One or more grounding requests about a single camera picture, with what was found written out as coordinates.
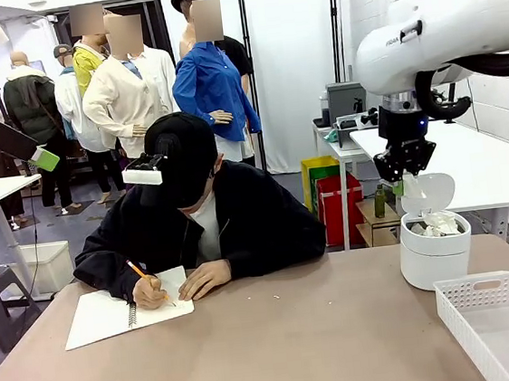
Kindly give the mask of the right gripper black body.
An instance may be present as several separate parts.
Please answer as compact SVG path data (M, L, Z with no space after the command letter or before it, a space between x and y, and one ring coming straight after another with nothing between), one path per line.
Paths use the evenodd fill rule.
M379 107L379 136L387 140L385 157L396 157L405 150L412 155L431 155L427 129L428 116L422 110L395 112Z

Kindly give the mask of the person's right hand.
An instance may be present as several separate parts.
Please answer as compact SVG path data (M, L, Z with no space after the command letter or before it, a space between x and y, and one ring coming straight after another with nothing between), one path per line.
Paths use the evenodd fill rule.
M162 289L161 281L157 277L147 275L140 278L133 288L133 301L139 308L156 310L168 302L168 295Z

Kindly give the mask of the person's left hand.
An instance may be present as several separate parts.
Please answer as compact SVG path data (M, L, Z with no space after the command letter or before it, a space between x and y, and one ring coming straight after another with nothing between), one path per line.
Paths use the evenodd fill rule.
M227 260L205 262L187 277L178 290L180 300L199 300L212 289L223 286L232 279Z

